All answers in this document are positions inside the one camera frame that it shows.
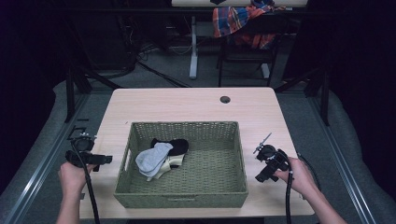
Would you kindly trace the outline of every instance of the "plaid fabric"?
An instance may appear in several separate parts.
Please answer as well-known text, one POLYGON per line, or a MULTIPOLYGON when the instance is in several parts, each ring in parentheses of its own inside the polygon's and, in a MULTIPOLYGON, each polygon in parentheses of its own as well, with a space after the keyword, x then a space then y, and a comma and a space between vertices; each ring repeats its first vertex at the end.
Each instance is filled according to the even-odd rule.
POLYGON ((252 48, 266 49, 274 39, 273 35, 235 34, 247 24, 248 20, 256 18, 265 12, 274 10, 274 1, 263 0, 260 3, 250 0, 247 7, 216 7, 213 10, 214 37, 228 36, 229 44, 237 46, 251 46, 252 48))

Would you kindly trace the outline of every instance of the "green wicker basket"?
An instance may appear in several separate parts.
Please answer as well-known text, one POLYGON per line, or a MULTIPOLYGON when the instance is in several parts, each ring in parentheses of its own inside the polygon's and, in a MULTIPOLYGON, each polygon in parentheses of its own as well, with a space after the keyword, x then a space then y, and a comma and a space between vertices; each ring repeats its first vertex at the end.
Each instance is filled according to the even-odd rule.
POLYGON ((238 123, 133 123, 114 196, 126 208, 241 207, 248 187, 238 123), (134 160, 153 138, 183 138, 190 148, 181 166, 148 182, 134 160))

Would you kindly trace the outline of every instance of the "black chair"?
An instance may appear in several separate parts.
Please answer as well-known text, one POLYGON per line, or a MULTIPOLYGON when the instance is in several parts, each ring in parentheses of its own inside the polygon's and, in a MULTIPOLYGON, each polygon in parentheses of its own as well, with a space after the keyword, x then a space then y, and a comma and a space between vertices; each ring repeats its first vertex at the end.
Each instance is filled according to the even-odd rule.
POLYGON ((263 63, 270 63, 270 74, 267 80, 267 86, 270 86, 271 77, 274 71, 276 62, 276 55, 278 45, 282 36, 289 28, 289 19, 281 14, 265 13, 257 18, 251 19, 240 30, 232 35, 252 34, 252 35, 267 35, 276 34, 273 42, 269 45, 269 49, 253 49, 252 47, 240 47, 227 43, 227 36, 222 37, 219 58, 217 67, 219 69, 219 87, 221 87, 221 80, 228 79, 265 79, 264 77, 224 77, 222 74, 223 62, 226 63, 258 63, 258 69, 263 63))

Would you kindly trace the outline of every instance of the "gray sock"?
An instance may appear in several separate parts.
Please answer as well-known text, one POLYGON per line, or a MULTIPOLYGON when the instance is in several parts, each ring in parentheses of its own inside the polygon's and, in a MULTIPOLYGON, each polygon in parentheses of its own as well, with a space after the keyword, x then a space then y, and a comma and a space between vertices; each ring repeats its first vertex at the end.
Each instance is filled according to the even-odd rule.
POLYGON ((155 176, 172 148, 173 146, 169 143, 157 143, 154 148, 140 152, 135 160, 140 174, 148 177, 155 176))

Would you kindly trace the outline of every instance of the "mounted camera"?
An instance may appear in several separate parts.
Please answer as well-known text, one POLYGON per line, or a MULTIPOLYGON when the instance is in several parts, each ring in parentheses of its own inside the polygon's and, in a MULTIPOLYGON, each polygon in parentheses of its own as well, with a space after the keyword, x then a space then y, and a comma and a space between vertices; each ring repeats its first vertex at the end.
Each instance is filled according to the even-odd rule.
POLYGON ((95 164, 97 165, 93 170, 99 171, 99 166, 111 163, 113 161, 112 156, 92 154, 93 140, 96 137, 89 137, 87 133, 81 133, 80 137, 73 138, 70 143, 72 144, 73 150, 66 151, 66 160, 73 165, 82 168, 83 164, 95 164))
POLYGON ((287 164, 288 155, 286 155, 286 153, 281 149, 276 151, 271 145, 260 144, 256 148, 256 151, 259 151, 256 159, 259 161, 265 161, 267 164, 264 169, 262 169, 262 171, 256 176, 256 179, 259 182, 264 182, 269 178, 276 182, 279 178, 274 176, 274 172, 277 169, 282 171, 287 171, 289 169, 287 164))

